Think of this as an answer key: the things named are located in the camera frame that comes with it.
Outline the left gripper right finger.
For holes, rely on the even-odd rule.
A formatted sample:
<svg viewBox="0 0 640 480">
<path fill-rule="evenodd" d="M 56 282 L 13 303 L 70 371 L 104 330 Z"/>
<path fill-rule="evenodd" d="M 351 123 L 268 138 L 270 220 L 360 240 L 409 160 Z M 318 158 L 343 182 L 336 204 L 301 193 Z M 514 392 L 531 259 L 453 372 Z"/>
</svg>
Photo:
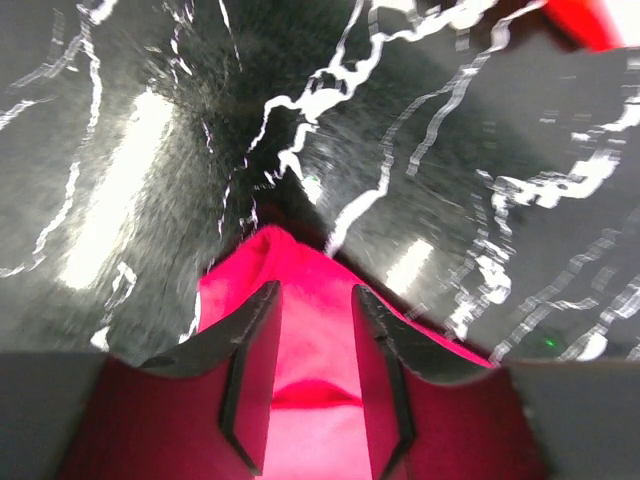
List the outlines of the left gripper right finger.
<svg viewBox="0 0 640 480">
<path fill-rule="evenodd" d="M 376 479 L 635 479 L 639 367 L 510 361 L 487 368 L 352 292 Z"/>
</svg>

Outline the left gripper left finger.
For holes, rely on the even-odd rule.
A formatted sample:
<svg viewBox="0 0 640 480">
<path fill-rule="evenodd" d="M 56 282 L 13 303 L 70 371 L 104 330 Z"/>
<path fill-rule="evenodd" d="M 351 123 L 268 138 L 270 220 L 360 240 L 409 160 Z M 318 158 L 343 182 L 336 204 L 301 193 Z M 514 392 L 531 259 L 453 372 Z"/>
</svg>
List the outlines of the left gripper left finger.
<svg viewBox="0 0 640 480">
<path fill-rule="evenodd" d="M 101 352 L 3 354 L 2 477 L 258 477 L 281 315 L 274 281 L 138 367 Z"/>
</svg>

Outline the bright pink t shirt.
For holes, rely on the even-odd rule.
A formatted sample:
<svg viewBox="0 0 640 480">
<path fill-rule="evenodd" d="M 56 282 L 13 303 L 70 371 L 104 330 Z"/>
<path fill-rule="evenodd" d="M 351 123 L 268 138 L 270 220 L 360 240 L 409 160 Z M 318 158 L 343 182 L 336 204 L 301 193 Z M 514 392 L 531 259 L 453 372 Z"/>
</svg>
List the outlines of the bright pink t shirt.
<svg viewBox="0 0 640 480">
<path fill-rule="evenodd" d="M 201 279 L 197 334 L 274 281 L 282 293 L 281 330 L 264 467 L 253 479 L 376 479 L 370 467 L 352 307 L 353 289 L 368 287 L 352 272 L 280 228 L 263 228 Z M 494 368 L 380 301 L 445 348 Z"/>
</svg>

